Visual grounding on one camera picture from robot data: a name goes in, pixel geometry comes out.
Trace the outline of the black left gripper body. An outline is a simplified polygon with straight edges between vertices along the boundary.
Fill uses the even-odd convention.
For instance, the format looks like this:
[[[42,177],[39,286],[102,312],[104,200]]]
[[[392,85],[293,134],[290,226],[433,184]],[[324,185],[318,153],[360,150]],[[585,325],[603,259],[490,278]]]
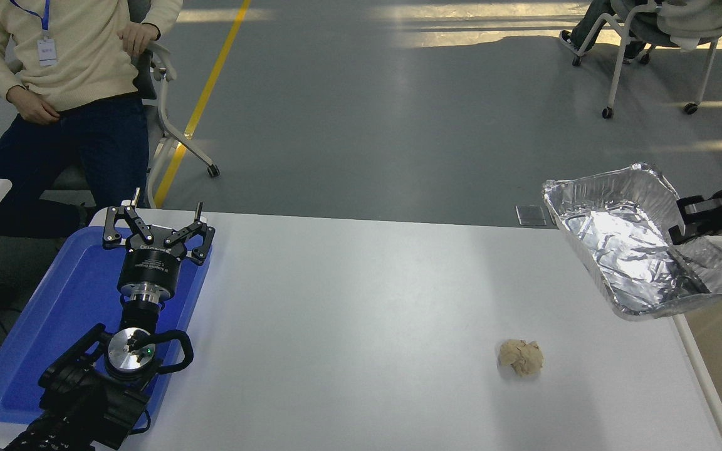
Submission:
[[[153,284],[162,289],[177,289],[182,260],[188,249],[184,242],[172,247],[165,245],[174,232],[174,229],[152,225],[150,234],[154,239],[150,244],[146,244],[140,234],[132,234],[126,243],[127,253],[117,288]]]

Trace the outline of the seated person's right hand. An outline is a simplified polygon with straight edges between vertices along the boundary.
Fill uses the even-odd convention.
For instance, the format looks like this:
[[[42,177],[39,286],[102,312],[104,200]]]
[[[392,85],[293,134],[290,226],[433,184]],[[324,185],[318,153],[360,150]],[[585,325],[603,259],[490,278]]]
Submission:
[[[60,114],[48,102],[23,86],[12,86],[5,98],[23,120],[35,125],[52,125],[60,120]]]

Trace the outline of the seated person's left hand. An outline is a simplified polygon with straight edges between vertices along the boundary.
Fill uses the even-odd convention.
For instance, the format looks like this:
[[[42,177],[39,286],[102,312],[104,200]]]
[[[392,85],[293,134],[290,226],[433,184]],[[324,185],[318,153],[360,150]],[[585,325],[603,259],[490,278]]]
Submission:
[[[149,23],[128,22],[117,31],[123,50],[131,56],[139,56],[148,48],[149,43],[160,37],[159,29]]]

